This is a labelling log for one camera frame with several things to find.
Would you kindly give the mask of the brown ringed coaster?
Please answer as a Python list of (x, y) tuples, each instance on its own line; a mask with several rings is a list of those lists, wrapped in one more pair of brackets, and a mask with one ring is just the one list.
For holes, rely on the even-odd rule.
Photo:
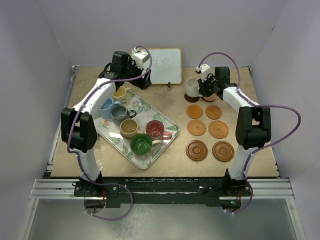
[(208, 148), (202, 141), (192, 140), (186, 145), (185, 152), (192, 161), (198, 162), (206, 158)]
[(229, 162), (235, 154), (233, 146), (227, 141), (217, 141), (212, 147), (213, 156), (220, 162)]

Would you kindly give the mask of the green ceramic cup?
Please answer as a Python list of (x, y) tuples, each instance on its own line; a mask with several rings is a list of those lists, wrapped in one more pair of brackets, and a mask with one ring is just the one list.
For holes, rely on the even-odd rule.
[(147, 134), (137, 134), (130, 140), (130, 149), (136, 155), (146, 155), (150, 151), (162, 147), (162, 140), (153, 140)]

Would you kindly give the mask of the floral serving tray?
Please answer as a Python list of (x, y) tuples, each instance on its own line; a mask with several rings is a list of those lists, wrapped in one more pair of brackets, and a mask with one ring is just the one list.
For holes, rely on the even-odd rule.
[(110, 119), (100, 112), (97, 133), (139, 169), (149, 168), (180, 132), (179, 126), (146, 100), (127, 91), (125, 109), (115, 102)]

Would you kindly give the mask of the yellow ceramic cup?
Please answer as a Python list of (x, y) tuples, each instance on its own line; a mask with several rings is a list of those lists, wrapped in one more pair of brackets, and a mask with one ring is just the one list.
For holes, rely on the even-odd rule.
[(130, 90), (130, 87), (124, 87), (120, 86), (119, 89), (112, 95), (112, 98), (119, 99), (124, 98), (127, 95), (128, 90)]

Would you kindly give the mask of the light wooden coaster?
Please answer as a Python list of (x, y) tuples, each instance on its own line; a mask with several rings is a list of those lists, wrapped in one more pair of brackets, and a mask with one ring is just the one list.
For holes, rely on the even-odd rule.
[(217, 120), (222, 116), (222, 110), (216, 105), (210, 105), (205, 109), (205, 114), (212, 120)]

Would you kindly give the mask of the dark walnut coaster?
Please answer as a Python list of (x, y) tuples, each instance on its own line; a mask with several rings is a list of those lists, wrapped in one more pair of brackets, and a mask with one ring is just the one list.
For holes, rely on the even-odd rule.
[(199, 101), (200, 97), (197, 96), (197, 97), (190, 97), (188, 96), (186, 93), (184, 94), (184, 99), (189, 102), (189, 103), (196, 103)]

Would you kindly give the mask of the woven bamboo coaster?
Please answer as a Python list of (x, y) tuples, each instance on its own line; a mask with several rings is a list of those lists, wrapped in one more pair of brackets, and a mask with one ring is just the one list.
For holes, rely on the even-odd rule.
[(203, 135), (206, 132), (206, 129), (205, 123), (198, 119), (190, 120), (187, 124), (187, 130), (193, 136)]
[(226, 123), (220, 120), (212, 121), (208, 126), (210, 135), (216, 139), (226, 138), (229, 134), (229, 128)]

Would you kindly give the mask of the white ceramic cup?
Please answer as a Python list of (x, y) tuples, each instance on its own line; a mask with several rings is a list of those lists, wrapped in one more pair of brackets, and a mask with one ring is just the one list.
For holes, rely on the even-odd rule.
[(185, 93), (191, 98), (197, 98), (199, 94), (199, 84), (197, 78), (190, 78), (185, 82)]

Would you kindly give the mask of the tan ceramic cup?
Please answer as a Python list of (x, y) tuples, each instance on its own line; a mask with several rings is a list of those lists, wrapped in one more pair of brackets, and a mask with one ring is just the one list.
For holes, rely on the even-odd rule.
[(133, 119), (125, 119), (120, 124), (120, 135), (127, 140), (132, 139), (134, 136), (138, 134), (144, 134), (141, 131), (139, 124)]

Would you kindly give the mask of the light blue ceramic cup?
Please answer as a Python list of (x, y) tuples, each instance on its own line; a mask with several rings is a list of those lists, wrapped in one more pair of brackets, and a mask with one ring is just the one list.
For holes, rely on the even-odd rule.
[(111, 97), (109, 97), (99, 110), (100, 117), (105, 120), (111, 119), (112, 110), (115, 106), (123, 106), (123, 103), (120, 101), (114, 101)]

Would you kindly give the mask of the orange wooden coaster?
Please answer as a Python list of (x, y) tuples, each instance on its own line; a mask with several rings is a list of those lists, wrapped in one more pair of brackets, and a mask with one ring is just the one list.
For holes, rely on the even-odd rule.
[(198, 119), (203, 115), (203, 110), (199, 105), (192, 104), (187, 107), (186, 114), (192, 119)]

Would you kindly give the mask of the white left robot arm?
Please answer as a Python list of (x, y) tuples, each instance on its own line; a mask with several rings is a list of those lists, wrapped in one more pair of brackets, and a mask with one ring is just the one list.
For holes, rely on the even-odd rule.
[(97, 81), (87, 95), (74, 107), (61, 112), (61, 139), (67, 144), (67, 152), (75, 154), (80, 167), (80, 179), (75, 189), (91, 196), (103, 191), (101, 171), (96, 163), (94, 145), (97, 131), (94, 119), (103, 104), (125, 83), (145, 90), (151, 85), (152, 55), (147, 48), (136, 46), (134, 53), (115, 51), (112, 61), (98, 75)]

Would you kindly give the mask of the aluminium frame rail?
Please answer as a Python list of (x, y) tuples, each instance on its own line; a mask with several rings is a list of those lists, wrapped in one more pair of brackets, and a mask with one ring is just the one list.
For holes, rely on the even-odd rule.
[[(36, 179), (30, 194), (30, 199), (74, 199), (74, 187), (71, 179)], [(293, 199), (294, 193), (289, 179), (249, 179), (255, 199)]]

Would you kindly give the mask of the pink ceramic cup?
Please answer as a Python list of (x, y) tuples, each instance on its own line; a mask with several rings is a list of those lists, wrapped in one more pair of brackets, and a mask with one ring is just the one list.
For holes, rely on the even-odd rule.
[(208, 102), (208, 103), (211, 103), (211, 102), (214, 102), (216, 100), (216, 95), (212, 95), (212, 96), (209, 96), (209, 97), (202, 97), (202, 99), (205, 101), (205, 102)]

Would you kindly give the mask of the red ceramic cup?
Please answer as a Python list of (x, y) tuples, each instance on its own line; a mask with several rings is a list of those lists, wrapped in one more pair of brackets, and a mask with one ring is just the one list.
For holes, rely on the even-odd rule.
[(151, 120), (146, 124), (146, 134), (153, 140), (171, 140), (172, 134), (165, 130), (165, 126), (158, 120)]

